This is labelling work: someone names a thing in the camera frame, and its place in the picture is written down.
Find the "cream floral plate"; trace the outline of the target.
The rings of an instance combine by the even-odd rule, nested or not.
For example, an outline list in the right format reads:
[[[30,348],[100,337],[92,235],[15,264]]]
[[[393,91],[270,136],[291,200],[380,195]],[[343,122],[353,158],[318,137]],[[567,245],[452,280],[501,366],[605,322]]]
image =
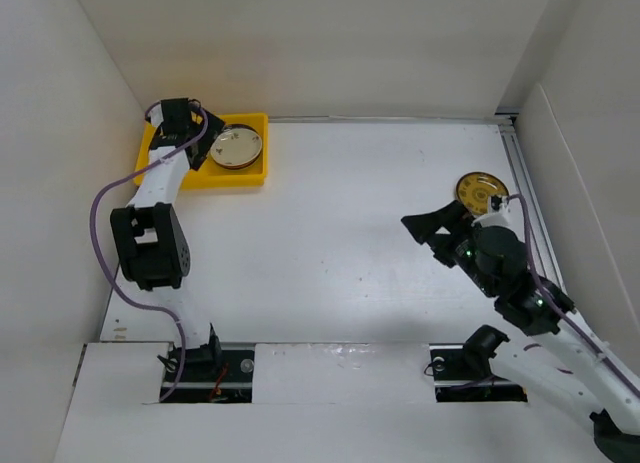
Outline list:
[[[248,126],[230,126],[214,141],[211,158],[223,163],[240,163],[260,156],[263,149],[261,136]]]

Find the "blue patterned plate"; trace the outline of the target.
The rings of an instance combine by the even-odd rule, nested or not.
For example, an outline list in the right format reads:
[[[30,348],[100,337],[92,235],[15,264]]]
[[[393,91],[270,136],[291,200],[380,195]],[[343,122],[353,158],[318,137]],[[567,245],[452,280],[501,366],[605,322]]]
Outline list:
[[[240,163],[230,163],[230,162],[223,163],[223,162],[218,161],[218,160],[214,160],[214,163],[217,166],[219,166],[221,168],[224,168],[226,170],[240,171],[240,170],[244,170],[246,168],[249,168],[249,167],[253,166],[259,159],[260,159],[260,157],[257,156],[257,157],[255,157],[255,158],[253,158],[251,160],[243,161],[243,162],[240,162]]]

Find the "yellow brown plate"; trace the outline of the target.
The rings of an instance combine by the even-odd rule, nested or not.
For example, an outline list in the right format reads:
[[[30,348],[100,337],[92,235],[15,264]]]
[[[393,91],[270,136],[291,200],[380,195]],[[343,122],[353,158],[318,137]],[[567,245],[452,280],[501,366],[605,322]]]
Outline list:
[[[456,183],[454,196],[471,214],[481,216],[487,213],[493,196],[509,195],[507,186],[496,176],[484,172],[463,175]]]

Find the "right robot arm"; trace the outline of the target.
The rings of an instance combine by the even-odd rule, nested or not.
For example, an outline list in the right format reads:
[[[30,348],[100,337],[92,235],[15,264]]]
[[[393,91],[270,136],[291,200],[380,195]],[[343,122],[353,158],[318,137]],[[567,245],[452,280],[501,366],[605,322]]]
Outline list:
[[[505,332],[483,325],[463,345],[465,370],[536,393],[585,427],[608,460],[638,461],[639,377],[589,327],[569,296],[538,273],[525,198],[493,196],[488,212],[478,217],[452,201],[401,222],[439,263],[460,268],[507,323],[562,365],[528,362]]]

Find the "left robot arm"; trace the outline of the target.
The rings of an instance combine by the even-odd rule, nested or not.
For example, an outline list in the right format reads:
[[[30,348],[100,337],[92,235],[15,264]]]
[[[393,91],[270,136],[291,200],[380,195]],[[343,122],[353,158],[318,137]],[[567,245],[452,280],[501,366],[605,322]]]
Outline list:
[[[182,284],[191,253],[174,204],[184,178],[203,165],[225,123],[189,98],[162,100],[146,119],[154,128],[149,169],[130,202],[110,215],[121,273],[150,295],[150,306],[168,310],[181,324],[185,341],[160,359],[165,368],[175,372],[184,363],[208,380],[222,370],[222,350],[213,326],[186,302]]]

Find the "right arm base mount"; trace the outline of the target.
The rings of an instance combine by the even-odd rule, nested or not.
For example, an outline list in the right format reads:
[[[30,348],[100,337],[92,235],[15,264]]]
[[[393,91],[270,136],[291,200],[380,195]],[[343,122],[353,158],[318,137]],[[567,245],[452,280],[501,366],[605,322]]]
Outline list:
[[[423,374],[433,380],[437,403],[528,402],[521,386],[467,363],[461,343],[430,344],[429,355]]]

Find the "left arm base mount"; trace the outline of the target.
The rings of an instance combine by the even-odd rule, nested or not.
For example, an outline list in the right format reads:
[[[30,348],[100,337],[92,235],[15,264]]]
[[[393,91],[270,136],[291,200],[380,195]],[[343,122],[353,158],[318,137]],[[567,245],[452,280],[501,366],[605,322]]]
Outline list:
[[[255,349],[249,344],[222,344],[216,336],[186,352],[186,363],[173,392],[180,349],[171,347],[157,359],[164,367],[160,400],[167,404],[245,404],[252,402]]]

